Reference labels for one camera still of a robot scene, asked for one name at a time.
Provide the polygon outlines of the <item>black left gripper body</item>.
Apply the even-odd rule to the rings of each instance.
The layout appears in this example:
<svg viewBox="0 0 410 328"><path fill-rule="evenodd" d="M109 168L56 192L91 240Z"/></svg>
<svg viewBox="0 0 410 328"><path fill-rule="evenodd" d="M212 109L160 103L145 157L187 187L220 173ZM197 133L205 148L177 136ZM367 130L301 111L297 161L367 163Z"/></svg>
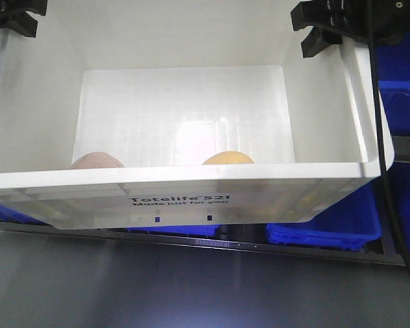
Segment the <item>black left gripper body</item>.
<svg viewBox="0 0 410 328"><path fill-rule="evenodd" d="M46 16L47 0L0 0L0 29L9 29L26 38L35 38L38 21L29 13Z"/></svg>

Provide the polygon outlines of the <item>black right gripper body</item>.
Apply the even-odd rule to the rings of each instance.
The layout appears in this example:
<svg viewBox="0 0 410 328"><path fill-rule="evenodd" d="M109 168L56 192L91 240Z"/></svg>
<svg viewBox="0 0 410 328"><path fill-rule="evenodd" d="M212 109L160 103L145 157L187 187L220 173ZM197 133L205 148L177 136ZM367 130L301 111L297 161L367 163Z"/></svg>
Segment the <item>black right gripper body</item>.
<svg viewBox="0 0 410 328"><path fill-rule="evenodd" d="M343 37L368 43L367 1L301 1L290 17L294 31L312 28L301 42L304 58L342 44ZM410 1L373 1L371 17L375 44L398 44L410 32Z"/></svg>

